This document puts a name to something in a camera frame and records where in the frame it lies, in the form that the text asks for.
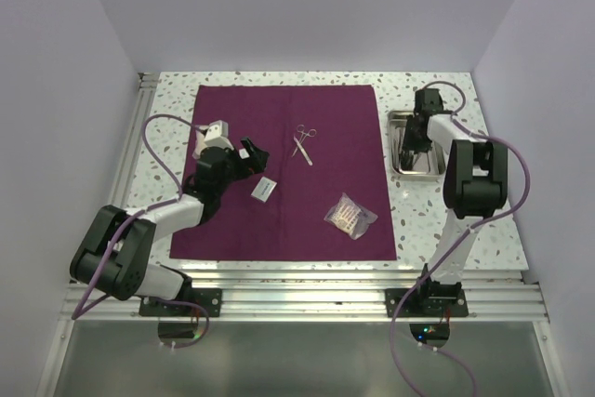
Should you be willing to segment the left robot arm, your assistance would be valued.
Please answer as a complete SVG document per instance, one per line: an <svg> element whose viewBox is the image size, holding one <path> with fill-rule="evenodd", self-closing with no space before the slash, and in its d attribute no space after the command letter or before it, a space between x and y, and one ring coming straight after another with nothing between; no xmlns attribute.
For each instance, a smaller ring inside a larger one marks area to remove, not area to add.
<svg viewBox="0 0 595 397"><path fill-rule="evenodd" d="M269 153L250 139L243 148L203 149L181 194L137 210L102 207L92 221L70 265L72 279L107 298L144 299L143 316L180 316L201 312L190 277L150 262L154 242L198 227L215 216L224 192L236 181L265 171Z"/></svg>

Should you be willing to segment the steel forceps with ring handles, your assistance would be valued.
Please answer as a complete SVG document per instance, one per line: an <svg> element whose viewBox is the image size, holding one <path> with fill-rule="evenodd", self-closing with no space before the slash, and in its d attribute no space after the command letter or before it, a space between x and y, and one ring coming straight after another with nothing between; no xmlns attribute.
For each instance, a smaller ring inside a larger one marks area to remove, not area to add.
<svg viewBox="0 0 595 397"><path fill-rule="evenodd" d="M296 131L298 133L297 139L301 142L302 146L306 138L313 138L317 134L317 130L315 128L307 129L303 124L298 125ZM299 150L297 150L296 146L292 152L292 155L295 156L297 152L299 152Z"/></svg>

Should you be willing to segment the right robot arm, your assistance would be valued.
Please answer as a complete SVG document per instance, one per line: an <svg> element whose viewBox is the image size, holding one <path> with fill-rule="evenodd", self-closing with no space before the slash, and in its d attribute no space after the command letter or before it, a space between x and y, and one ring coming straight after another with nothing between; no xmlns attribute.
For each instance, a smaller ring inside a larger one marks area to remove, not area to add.
<svg viewBox="0 0 595 397"><path fill-rule="evenodd" d="M456 121L436 88L415 94L399 151L399 166L411 171L416 158L441 148L448 158L443 177L446 221L438 246L416 284L394 311L398 316L467 316L463 271L480 227L508 198L508 148L475 136Z"/></svg>

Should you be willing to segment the steel instrument tray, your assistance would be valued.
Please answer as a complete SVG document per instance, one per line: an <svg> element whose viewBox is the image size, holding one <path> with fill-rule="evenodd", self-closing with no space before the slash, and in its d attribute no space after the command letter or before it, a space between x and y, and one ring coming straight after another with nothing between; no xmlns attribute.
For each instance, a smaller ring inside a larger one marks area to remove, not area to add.
<svg viewBox="0 0 595 397"><path fill-rule="evenodd" d="M401 179L434 181L440 180L446 170L443 149L433 143L429 152L422 152L414 157L412 170L405 170L401 164L401 148L407 119L412 116L410 111L390 111L388 115L388 130L390 139L390 165L395 174Z"/></svg>

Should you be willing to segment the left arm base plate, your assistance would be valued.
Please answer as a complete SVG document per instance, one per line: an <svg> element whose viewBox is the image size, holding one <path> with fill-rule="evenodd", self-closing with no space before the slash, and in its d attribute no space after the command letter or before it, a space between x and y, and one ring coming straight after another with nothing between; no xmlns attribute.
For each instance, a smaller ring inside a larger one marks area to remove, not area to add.
<svg viewBox="0 0 595 397"><path fill-rule="evenodd" d="M217 318L223 303L220 288L192 288L182 291L173 300L144 298L140 302L139 315L142 317L190 317L208 316Z"/></svg>

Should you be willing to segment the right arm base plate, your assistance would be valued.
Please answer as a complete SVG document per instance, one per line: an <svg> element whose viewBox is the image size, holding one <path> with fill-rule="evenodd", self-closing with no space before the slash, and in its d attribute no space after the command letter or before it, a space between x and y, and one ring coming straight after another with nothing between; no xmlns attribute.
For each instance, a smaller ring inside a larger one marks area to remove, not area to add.
<svg viewBox="0 0 595 397"><path fill-rule="evenodd" d="M384 290L385 307L392 317L407 288L387 288ZM397 311L398 318L464 318L469 316L467 299L463 290L457 294L423 295L415 291Z"/></svg>

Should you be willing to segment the clear bag printed pack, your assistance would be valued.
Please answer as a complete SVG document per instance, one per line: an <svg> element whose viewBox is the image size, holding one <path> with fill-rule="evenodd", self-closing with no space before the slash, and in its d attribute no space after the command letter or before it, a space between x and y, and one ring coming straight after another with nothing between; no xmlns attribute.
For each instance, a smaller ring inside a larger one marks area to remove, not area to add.
<svg viewBox="0 0 595 397"><path fill-rule="evenodd" d="M377 221L377 214L354 202L343 193L324 216L324 221L357 240Z"/></svg>

